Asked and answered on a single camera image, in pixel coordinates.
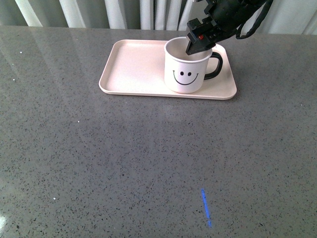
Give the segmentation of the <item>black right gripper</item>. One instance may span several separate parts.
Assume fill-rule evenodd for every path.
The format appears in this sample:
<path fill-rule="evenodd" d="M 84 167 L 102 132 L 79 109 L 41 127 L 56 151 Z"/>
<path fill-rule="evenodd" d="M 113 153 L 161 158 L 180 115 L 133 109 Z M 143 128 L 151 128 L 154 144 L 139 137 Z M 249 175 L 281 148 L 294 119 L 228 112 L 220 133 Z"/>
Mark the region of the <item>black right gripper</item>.
<path fill-rule="evenodd" d="M 202 21 L 195 18 L 187 23 L 189 43 L 187 55 L 211 50 L 216 43 L 232 36 L 246 39 L 252 36 L 266 17 L 265 0 L 208 0 L 204 9 L 207 15 Z M 245 23 L 262 9 L 251 29 L 242 35 Z"/>

